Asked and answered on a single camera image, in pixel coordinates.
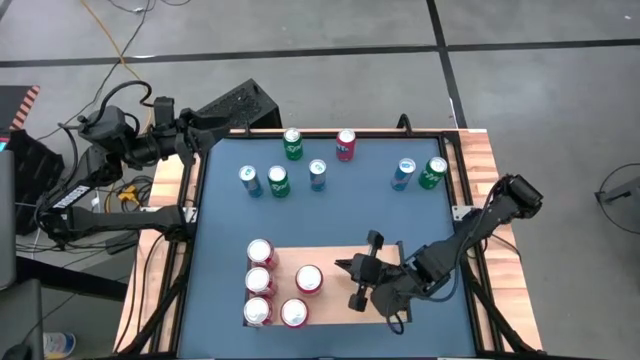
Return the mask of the blue table mat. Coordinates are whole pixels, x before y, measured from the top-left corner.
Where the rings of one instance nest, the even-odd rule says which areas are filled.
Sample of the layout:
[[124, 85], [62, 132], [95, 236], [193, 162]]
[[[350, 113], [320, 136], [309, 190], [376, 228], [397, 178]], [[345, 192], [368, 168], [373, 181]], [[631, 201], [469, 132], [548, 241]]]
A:
[[[256, 238], [278, 247], [364, 245], [370, 230], [406, 253], [453, 232], [444, 186], [411, 182], [395, 191], [398, 162], [424, 165], [440, 152], [434, 139], [361, 139], [354, 159], [339, 161], [334, 139], [305, 139], [303, 157], [287, 159], [278, 139], [220, 141], [210, 152], [197, 219], [178, 354], [182, 358], [398, 358], [468, 356], [474, 341], [463, 286], [438, 292], [446, 302], [415, 300], [403, 335], [385, 323], [252, 328], [243, 324], [246, 248]], [[311, 189], [309, 163], [326, 163], [323, 191]], [[250, 197], [239, 170], [252, 165], [263, 193]], [[268, 170], [288, 172], [287, 197], [274, 197]]]

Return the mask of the light wooden board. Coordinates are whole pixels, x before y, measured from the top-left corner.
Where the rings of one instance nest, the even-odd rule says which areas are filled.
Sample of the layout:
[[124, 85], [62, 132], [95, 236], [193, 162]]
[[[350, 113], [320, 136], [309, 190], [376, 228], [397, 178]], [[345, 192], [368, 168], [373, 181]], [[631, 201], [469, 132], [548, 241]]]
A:
[[[384, 321], [372, 306], [368, 306], [364, 312], [357, 312], [348, 307], [349, 297], [357, 288], [350, 275], [334, 264], [338, 259], [351, 259], [356, 253], [367, 253], [368, 249], [365, 246], [275, 247], [275, 250], [279, 264], [275, 269], [268, 270], [274, 278], [277, 291], [273, 297], [261, 296], [272, 302], [271, 325], [285, 326], [280, 319], [280, 309], [282, 304], [291, 298], [302, 299], [308, 306], [309, 318], [304, 326], [374, 324]], [[322, 289], [316, 295], [302, 294], [296, 286], [295, 276], [298, 269], [308, 264], [317, 266], [323, 273]], [[245, 291], [246, 302], [256, 297], [246, 287]]]

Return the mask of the white blue yellow canister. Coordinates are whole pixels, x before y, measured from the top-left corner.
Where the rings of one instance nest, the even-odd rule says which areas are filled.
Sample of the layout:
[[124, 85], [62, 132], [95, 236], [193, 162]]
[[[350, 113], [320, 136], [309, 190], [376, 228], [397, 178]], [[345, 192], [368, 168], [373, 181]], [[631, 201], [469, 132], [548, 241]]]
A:
[[74, 351], [77, 344], [73, 333], [44, 332], [43, 352], [45, 360], [65, 360]]

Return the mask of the blue silver Red Bull can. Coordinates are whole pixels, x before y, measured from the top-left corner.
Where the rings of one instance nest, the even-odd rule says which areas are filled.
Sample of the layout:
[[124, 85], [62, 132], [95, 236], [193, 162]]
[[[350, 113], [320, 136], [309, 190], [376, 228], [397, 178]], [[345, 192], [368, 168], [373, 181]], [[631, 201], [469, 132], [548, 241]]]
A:
[[326, 185], [326, 163], [321, 159], [313, 159], [309, 163], [311, 189], [316, 192], [324, 190]]
[[239, 178], [250, 197], [258, 198], [262, 195], [263, 189], [258, 173], [252, 165], [242, 166], [239, 170]]
[[415, 173], [415, 161], [410, 158], [402, 158], [396, 167], [391, 179], [391, 187], [396, 191], [404, 191], [412, 175]]

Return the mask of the black plastic crate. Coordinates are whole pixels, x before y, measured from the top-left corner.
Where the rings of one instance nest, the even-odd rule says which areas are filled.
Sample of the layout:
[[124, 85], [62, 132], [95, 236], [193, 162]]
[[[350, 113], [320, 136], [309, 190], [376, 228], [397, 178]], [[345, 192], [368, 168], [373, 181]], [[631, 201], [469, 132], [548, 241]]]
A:
[[25, 130], [11, 133], [7, 149], [14, 155], [16, 234], [28, 235], [37, 228], [36, 203], [59, 181], [64, 161]]

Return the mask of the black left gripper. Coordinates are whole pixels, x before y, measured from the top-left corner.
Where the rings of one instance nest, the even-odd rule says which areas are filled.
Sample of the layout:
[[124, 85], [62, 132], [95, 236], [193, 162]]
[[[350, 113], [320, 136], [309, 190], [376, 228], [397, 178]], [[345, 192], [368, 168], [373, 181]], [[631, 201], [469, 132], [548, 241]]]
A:
[[211, 114], [184, 108], [175, 116], [175, 100], [159, 96], [153, 101], [154, 125], [149, 133], [151, 144], [160, 158], [178, 155], [182, 164], [194, 164], [201, 153], [200, 144], [215, 144], [226, 137], [231, 128], [228, 113]]

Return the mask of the black metal base beam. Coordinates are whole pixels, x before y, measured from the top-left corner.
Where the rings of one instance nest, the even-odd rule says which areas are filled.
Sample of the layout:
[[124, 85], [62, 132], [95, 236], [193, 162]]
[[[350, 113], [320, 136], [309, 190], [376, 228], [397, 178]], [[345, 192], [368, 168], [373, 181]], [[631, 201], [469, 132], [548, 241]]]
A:
[[124, 301], [128, 285], [24, 257], [16, 258], [16, 282], [38, 280], [43, 287], [113, 301]]

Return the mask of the red Coca-Cola can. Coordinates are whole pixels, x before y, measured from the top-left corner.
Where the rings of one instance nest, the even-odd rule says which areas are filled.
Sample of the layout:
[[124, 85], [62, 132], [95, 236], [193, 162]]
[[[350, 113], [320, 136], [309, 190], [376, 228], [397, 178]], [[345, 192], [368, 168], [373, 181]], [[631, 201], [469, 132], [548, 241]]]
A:
[[244, 321], [247, 326], [262, 327], [273, 322], [273, 305], [270, 299], [256, 296], [250, 298], [243, 308]]
[[273, 244], [263, 238], [252, 240], [247, 246], [247, 257], [252, 266], [275, 269], [279, 264], [278, 254]]
[[264, 267], [253, 267], [245, 276], [245, 287], [256, 296], [273, 297], [277, 291], [274, 278]]

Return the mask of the grey cabinet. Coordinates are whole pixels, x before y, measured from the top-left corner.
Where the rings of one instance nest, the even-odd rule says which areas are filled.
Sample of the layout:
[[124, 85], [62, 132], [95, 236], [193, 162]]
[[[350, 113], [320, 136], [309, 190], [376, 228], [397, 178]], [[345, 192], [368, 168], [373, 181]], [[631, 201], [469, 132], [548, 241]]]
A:
[[14, 155], [0, 152], [0, 290], [16, 279]]

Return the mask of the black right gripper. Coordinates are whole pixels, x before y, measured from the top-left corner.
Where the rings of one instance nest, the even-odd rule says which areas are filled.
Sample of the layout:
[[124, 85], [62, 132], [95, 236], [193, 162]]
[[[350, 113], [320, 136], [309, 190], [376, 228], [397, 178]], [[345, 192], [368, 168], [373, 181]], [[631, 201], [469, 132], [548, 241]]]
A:
[[364, 312], [367, 302], [371, 300], [379, 314], [407, 311], [409, 299], [394, 288], [404, 276], [402, 268], [376, 257], [384, 244], [384, 237], [380, 232], [370, 230], [367, 242], [368, 255], [356, 253], [351, 259], [338, 259], [334, 262], [357, 284], [356, 292], [349, 297], [348, 307], [357, 312]]

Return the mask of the orange black striped panel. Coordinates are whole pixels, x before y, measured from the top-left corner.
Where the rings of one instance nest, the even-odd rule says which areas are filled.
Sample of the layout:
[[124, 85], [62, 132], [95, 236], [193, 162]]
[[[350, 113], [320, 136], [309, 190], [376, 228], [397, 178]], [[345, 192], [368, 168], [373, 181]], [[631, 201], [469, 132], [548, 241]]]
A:
[[0, 129], [22, 129], [39, 93], [38, 85], [0, 85]]

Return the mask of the black metal table frame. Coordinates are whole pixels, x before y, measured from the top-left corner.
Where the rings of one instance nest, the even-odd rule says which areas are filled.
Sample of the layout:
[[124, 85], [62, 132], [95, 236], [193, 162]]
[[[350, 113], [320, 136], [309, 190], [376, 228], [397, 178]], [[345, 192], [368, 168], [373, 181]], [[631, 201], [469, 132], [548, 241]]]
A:
[[[307, 130], [304, 134], [304, 140], [330, 138], [335, 140], [335, 137], [335, 132], [330, 129]], [[282, 142], [282, 134], [275, 129], [263, 129], [255, 130], [248, 134], [236, 132], [228, 139], [278, 139]], [[489, 138], [483, 130], [417, 129], [412, 132], [407, 132], [403, 129], [362, 129], [358, 133], [357, 142], [361, 139], [436, 140], [440, 149], [437, 156], [447, 161], [448, 170], [446, 175], [434, 188], [438, 186], [445, 187], [450, 203], [450, 213], [451, 207], [457, 202], [473, 201], [482, 203], [491, 185], [497, 178], [497, 169]], [[190, 199], [199, 209], [202, 202], [203, 185], [210, 152], [203, 159], [201, 165], [195, 168], [191, 182]], [[416, 182], [419, 185], [418, 178], [425, 168], [426, 163], [424, 165], [418, 165], [415, 162], [416, 170], [408, 185], [411, 182]], [[175, 249], [170, 249], [165, 245], [159, 245], [155, 248], [154, 260], [148, 268], [148, 277], [146, 280], [146, 287], [149, 293], [156, 291], [156, 279], [165, 269], [168, 261], [176, 262], [181, 259], [189, 259], [192, 265], [194, 246], [195, 240], [191, 245], [178, 246]], [[492, 345], [497, 328], [489, 322], [479, 300], [472, 295], [468, 281], [461, 279], [458, 282], [463, 286], [465, 293], [468, 307], [468, 320], [471, 326], [475, 351], [488, 349]], [[186, 288], [178, 295], [168, 310], [166, 320], [162, 327], [162, 337], [159, 342], [160, 350], [170, 350], [178, 354], [185, 303], [188, 294], [188, 283], [189, 277]]]

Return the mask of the green Sprite can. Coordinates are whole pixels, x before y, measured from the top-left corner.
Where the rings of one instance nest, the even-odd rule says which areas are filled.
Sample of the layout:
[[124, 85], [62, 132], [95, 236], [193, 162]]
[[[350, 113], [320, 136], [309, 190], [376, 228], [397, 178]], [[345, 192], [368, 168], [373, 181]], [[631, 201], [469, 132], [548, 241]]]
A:
[[419, 175], [418, 183], [423, 189], [433, 189], [446, 175], [448, 163], [442, 157], [433, 157], [425, 165]]
[[274, 165], [268, 170], [268, 182], [274, 197], [284, 198], [290, 193], [288, 172], [283, 166]]
[[302, 135], [297, 128], [288, 128], [283, 134], [285, 155], [289, 160], [299, 160], [303, 156]]

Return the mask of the red Fanta can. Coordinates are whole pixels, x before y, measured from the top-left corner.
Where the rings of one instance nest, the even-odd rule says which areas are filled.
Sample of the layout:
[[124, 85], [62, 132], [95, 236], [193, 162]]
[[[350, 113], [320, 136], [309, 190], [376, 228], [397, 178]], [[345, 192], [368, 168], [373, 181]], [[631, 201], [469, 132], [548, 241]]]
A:
[[315, 265], [304, 265], [300, 267], [295, 276], [298, 290], [305, 295], [318, 294], [323, 285], [323, 273]]
[[282, 323], [290, 328], [303, 327], [309, 318], [309, 310], [306, 303], [299, 298], [286, 300], [280, 309]]
[[349, 162], [354, 158], [356, 134], [352, 129], [342, 129], [336, 137], [336, 157], [339, 161]]

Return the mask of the black power adapter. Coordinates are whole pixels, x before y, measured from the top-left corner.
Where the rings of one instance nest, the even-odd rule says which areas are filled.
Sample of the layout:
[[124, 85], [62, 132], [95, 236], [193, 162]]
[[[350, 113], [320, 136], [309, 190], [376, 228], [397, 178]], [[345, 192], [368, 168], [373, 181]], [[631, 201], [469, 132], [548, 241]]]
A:
[[138, 231], [125, 232], [105, 240], [104, 247], [109, 255], [115, 255], [135, 247], [139, 242], [139, 236]]

